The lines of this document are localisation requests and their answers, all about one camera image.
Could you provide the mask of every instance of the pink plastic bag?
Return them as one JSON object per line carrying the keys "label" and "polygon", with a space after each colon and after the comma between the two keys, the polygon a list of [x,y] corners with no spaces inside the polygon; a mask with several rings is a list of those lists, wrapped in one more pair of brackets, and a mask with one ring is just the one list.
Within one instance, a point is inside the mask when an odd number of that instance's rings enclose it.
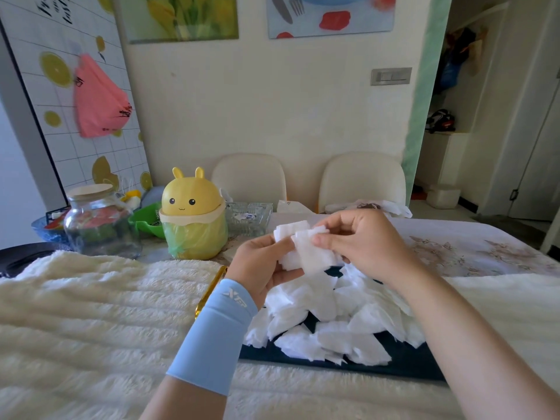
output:
{"label": "pink plastic bag", "polygon": [[127,94],[88,54],[81,55],[76,69],[74,101],[82,137],[100,137],[120,130],[132,113]]}

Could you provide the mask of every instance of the yellow tulip painting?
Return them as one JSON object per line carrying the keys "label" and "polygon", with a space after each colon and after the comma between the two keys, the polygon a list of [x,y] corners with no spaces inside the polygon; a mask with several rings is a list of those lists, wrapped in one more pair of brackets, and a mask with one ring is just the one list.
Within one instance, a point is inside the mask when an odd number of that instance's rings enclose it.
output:
{"label": "yellow tulip painting", "polygon": [[237,0],[119,0],[130,43],[239,38]]}

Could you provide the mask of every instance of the knife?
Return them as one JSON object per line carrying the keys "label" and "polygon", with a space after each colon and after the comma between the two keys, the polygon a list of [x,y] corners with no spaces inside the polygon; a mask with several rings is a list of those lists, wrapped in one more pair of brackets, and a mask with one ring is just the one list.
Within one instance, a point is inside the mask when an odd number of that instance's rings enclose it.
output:
{"label": "knife", "polygon": [[284,0],[272,0],[272,4],[276,7],[282,19],[284,19],[289,24],[293,23],[292,15],[290,15],[290,11],[288,10],[288,6],[286,6]]}

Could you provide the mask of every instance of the yellow trash can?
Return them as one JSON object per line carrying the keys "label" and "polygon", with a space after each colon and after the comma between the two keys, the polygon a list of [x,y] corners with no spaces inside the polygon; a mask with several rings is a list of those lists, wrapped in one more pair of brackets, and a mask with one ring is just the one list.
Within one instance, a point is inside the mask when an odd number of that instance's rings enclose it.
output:
{"label": "yellow trash can", "polygon": [[175,259],[213,258],[228,240],[226,201],[200,167],[194,177],[185,177],[179,168],[173,168],[173,176],[160,209],[169,253]]}

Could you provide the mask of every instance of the chair backrest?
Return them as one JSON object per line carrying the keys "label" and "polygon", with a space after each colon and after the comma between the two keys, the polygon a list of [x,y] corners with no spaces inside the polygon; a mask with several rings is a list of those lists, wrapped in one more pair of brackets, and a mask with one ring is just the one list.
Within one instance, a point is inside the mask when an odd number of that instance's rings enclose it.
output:
{"label": "chair backrest", "polygon": [[396,159],[377,152],[350,152],[326,165],[319,189],[318,211],[333,203],[358,199],[390,200],[405,204],[404,172]]}
{"label": "chair backrest", "polygon": [[286,200],[284,170],[271,155],[226,155],[214,168],[212,182],[235,202],[273,203],[276,209],[279,200]]}

